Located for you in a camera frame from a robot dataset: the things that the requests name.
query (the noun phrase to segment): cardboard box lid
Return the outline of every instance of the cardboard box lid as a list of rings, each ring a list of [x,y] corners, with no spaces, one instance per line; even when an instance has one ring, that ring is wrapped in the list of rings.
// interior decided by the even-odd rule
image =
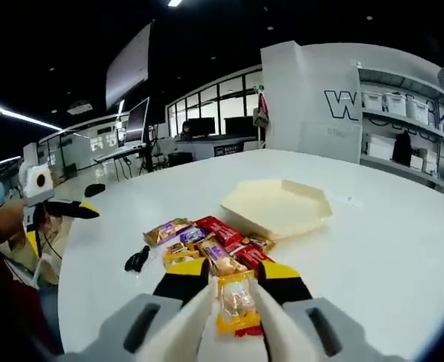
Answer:
[[[239,183],[221,203],[251,232],[271,239],[301,235],[332,215],[324,192],[285,179]]]

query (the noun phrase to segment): black ceiling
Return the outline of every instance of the black ceiling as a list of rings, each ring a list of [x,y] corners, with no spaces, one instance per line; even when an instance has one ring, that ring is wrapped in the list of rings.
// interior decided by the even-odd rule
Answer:
[[[260,63],[260,48],[287,40],[379,44],[444,66],[444,13],[421,3],[184,0],[169,8],[168,2],[0,3],[0,104],[60,127],[107,114],[107,67],[152,20],[150,91],[166,103]],[[68,114],[79,100],[93,110]],[[0,117],[0,158],[22,154],[49,133]]]

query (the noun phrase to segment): black bag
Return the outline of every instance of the black bag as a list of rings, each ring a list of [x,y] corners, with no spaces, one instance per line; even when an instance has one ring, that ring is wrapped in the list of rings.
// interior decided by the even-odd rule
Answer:
[[[411,167],[411,154],[411,137],[409,137],[408,131],[405,130],[404,133],[400,133],[396,136],[393,150],[393,161]]]

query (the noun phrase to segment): shelf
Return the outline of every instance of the shelf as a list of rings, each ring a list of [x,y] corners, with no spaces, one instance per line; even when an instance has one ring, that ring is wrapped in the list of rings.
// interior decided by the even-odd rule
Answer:
[[[438,100],[444,97],[444,90],[442,88],[408,75],[380,69],[359,68],[359,77],[361,81],[400,88],[405,91],[420,94],[426,98],[431,98],[432,100]]]
[[[423,124],[420,121],[416,121],[415,119],[405,117],[403,115],[397,115],[395,113],[389,113],[389,112],[382,112],[382,111],[376,111],[375,109],[368,109],[363,108],[363,114],[377,117],[379,119],[384,119],[385,121],[396,121],[401,124],[406,124],[409,126],[412,126],[414,128],[417,128],[418,130],[422,130],[425,133],[433,134],[434,136],[438,136],[440,138],[444,139],[444,132],[441,130],[437,130],[434,127],[431,127],[430,125]]]
[[[382,166],[391,167],[393,169],[405,172],[408,175],[416,176],[417,178],[424,179],[426,181],[430,181],[430,182],[435,183],[440,186],[444,186],[444,181],[442,179],[439,179],[435,176],[428,175],[422,171],[414,170],[410,167],[403,166],[401,164],[397,164],[396,162],[392,162],[392,161],[384,160],[383,158],[372,157],[372,156],[368,156],[368,155],[364,155],[364,154],[362,154],[360,156],[360,160],[361,160],[361,163],[366,161],[366,162],[369,162],[372,164],[380,164]]]

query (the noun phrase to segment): desk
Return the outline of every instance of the desk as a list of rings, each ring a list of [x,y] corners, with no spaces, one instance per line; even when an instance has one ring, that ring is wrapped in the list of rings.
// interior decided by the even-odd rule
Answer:
[[[236,137],[227,134],[188,140],[177,140],[176,151],[192,153],[193,161],[199,161],[206,160],[207,158],[218,157],[228,153],[235,153],[235,150],[228,150],[225,152],[224,149],[227,147],[230,148],[229,146],[233,146],[235,149],[242,145],[241,151],[243,151],[243,144],[245,142],[255,140],[257,140],[257,137]]]
[[[155,289],[161,251],[141,274],[123,270],[143,232],[174,217],[222,217],[219,203],[238,182],[270,178],[324,189],[334,212],[324,228],[270,257],[359,322],[381,353],[423,353],[444,326],[444,195],[358,164],[268,149],[149,173],[90,198],[101,216],[74,221],[60,272],[65,351],[88,346],[109,315]],[[231,346],[223,351],[236,356],[240,344]]]
[[[99,156],[98,158],[94,158],[94,162],[97,164],[102,164],[104,161],[113,160],[115,163],[115,169],[116,169],[116,178],[119,181],[119,175],[118,175],[118,167],[116,166],[116,160],[123,159],[124,163],[127,165],[128,170],[130,171],[130,176],[133,178],[133,174],[131,173],[131,167],[128,163],[128,160],[126,159],[127,156],[133,155],[135,153],[138,153],[140,157],[142,157],[142,152],[145,150],[146,144],[145,143],[139,143],[135,146],[128,146],[128,147],[120,147],[119,149],[114,150],[113,152],[110,152],[106,155]],[[128,179],[126,177],[126,174],[124,173],[123,164],[121,161],[119,161],[119,164],[121,166],[121,170],[123,171],[123,176],[125,179]]]

